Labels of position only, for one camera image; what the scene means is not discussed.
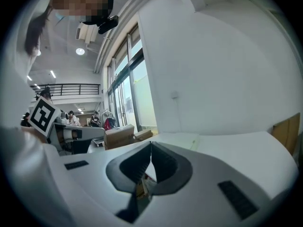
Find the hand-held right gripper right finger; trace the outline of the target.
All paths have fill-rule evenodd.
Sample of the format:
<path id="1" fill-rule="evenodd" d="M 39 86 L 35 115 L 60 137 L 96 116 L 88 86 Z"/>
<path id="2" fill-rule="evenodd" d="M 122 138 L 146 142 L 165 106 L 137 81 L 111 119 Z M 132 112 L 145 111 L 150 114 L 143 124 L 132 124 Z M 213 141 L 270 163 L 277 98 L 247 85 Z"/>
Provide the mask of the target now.
<path id="1" fill-rule="evenodd" d="M 218 158 L 153 142 L 157 183 L 146 209 L 150 227 L 257 225 L 270 199 L 248 177 Z"/>

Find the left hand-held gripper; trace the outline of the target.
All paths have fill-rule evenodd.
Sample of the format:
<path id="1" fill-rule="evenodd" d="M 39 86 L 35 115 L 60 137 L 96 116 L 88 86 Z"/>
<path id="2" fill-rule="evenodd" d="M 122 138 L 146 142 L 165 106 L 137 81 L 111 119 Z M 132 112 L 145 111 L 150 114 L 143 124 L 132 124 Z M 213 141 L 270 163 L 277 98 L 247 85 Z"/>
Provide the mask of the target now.
<path id="1" fill-rule="evenodd" d="M 104 137 L 103 128 L 70 125 L 65 116 L 51 104 L 50 97 L 36 96 L 29 123 L 43 142 L 55 146 L 59 154 L 84 154 L 92 139 Z"/>

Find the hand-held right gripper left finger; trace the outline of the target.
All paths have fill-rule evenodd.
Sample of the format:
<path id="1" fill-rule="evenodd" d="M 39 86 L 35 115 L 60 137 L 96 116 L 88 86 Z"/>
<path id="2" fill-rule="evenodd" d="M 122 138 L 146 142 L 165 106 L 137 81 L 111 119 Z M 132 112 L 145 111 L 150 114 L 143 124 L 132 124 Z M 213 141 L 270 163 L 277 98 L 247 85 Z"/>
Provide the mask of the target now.
<path id="1" fill-rule="evenodd" d="M 150 222 L 151 206 L 140 213 L 136 187 L 130 192 L 120 190 L 122 184 L 132 183 L 127 176 L 114 183 L 112 177 L 121 173 L 120 165 L 111 163 L 119 157 L 135 164 L 136 153 L 145 150 L 150 160 L 149 142 L 137 143 L 108 151 L 59 157 L 59 188 L 77 222 Z"/>

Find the light green folder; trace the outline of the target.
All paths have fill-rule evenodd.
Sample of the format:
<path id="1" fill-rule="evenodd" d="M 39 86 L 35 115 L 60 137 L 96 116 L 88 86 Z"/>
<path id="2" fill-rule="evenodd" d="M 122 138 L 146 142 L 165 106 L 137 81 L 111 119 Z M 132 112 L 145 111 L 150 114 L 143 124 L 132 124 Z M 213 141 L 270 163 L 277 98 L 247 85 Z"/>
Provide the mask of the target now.
<path id="1" fill-rule="evenodd" d="M 181 148 L 196 151 L 200 143 L 200 136 L 193 133 L 160 133 L 149 139 L 160 143 L 166 143 Z"/>

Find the person's left forearm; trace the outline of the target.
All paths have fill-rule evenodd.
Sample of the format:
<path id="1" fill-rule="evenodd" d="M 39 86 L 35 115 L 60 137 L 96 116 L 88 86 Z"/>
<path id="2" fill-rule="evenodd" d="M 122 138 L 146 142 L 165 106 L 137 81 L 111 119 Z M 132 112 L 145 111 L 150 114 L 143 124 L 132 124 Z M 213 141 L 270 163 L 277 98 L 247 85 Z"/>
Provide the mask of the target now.
<path id="1" fill-rule="evenodd" d="M 38 138 L 42 143 L 47 143 L 46 137 L 33 127 L 21 126 L 23 132 L 28 132 Z"/>

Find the small brown cardboard box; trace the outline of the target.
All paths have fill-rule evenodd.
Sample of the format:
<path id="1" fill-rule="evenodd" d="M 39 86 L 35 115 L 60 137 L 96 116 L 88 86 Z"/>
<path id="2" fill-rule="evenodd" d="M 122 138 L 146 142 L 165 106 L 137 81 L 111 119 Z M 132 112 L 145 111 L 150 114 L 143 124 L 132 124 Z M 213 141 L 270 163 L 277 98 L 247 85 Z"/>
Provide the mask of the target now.
<path id="1" fill-rule="evenodd" d="M 145 129 L 145 130 L 142 130 L 140 132 L 137 132 L 134 134 L 134 141 L 135 142 L 139 142 L 139 141 L 143 141 L 143 140 L 146 140 L 150 137 L 153 136 L 153 133 L 151 130 L 149 129 Z"/>

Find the red garment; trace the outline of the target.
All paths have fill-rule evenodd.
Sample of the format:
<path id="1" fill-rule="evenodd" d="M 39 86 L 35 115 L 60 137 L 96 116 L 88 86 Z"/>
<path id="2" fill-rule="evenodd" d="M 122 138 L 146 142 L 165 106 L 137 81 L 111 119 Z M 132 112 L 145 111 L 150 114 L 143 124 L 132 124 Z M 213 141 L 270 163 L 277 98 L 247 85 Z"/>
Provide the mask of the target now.
<path id="1" fill-rule="evenodd" d="M 116 128 L 116 120 L 115 118 L 107 118 L 104 122 L 105 131 Z"/>

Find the long cardboard box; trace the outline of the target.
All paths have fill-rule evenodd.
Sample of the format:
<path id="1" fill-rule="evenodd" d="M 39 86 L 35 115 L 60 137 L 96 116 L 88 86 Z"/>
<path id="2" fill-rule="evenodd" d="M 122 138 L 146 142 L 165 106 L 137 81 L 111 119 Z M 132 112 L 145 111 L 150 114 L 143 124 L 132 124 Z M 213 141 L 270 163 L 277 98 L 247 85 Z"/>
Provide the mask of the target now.
<path id="1" fill-rule="evenodd" d="M 129 124 L 123 127 L 105 131 L 105 150 L 110 150 L 134 143 L 134 126 Z"/>

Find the black balcony railing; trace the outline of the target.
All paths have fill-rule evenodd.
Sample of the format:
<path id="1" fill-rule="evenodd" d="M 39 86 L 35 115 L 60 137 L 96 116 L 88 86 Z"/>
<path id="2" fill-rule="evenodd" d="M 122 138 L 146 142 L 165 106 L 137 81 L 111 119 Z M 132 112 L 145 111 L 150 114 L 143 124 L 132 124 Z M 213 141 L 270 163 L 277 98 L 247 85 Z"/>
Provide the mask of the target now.
<path id="1" fill-rule="evenodd" d="M 34 84 L 30 87 L 35 91 L 36 95 L 45 89 L 48 89 L 52 96 L 99 95 L 100 93 L 100 84 Z"/>

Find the person's white sweatshirt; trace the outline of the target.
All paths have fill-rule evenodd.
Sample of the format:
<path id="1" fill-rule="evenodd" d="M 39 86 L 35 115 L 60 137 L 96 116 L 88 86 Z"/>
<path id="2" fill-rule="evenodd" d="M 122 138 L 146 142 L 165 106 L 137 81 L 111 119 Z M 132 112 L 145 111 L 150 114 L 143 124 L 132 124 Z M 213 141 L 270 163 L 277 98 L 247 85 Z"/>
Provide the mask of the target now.
<path id="1" fill-rule="evenodd" d="M 31 24 L 47 11 L 49 0 L 31 0 L 21 10 L 0 52 L 0 131 L 20 127 L 21 115 L 28 108 L 33 91 L 27 77 L 40 46 L 26 51 L 26 39 L 34 36 Z"/>

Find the leaning cardboard sheet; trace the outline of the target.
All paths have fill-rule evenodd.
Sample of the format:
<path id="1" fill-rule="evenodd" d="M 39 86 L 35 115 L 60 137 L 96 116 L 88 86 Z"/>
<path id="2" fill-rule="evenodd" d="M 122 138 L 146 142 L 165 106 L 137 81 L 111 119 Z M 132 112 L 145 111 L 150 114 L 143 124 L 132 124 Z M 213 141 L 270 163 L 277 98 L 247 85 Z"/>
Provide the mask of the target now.
<path id="1" fill-rule="evenodd" d="M 271 135 L 293 155 L 299 135 L 300 113 L 273 126 Z"/>

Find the white ceiling air conditioner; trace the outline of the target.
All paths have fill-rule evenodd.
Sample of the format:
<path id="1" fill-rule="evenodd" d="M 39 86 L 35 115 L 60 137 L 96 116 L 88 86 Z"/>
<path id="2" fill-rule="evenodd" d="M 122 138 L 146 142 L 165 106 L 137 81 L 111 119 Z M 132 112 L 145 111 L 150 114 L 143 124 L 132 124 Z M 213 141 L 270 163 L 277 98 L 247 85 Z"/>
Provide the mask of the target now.
<path id="1" fill-rule="evenodd" d="M 98 34 L 98 26 L 96 25 L 86 25 L 80 23 L 76 30 L 76 40 L 83 40 L 86 44 L 95 42 Z"/>

